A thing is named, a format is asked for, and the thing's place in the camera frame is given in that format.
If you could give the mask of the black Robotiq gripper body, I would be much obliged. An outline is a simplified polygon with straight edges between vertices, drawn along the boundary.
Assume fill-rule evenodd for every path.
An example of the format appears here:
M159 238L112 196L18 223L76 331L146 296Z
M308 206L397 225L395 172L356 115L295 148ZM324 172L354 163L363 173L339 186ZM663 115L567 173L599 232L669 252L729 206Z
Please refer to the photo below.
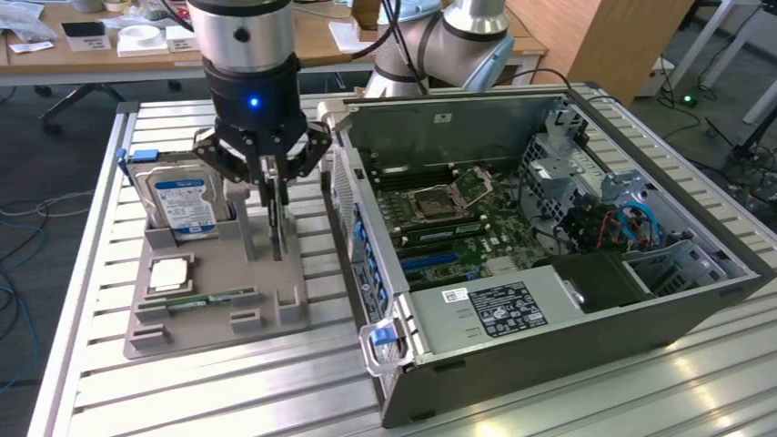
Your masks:
M262 72L228 71L211 60L204 61L218 116L216 132L247 157L286 157L307 132L299 69L296 55Z

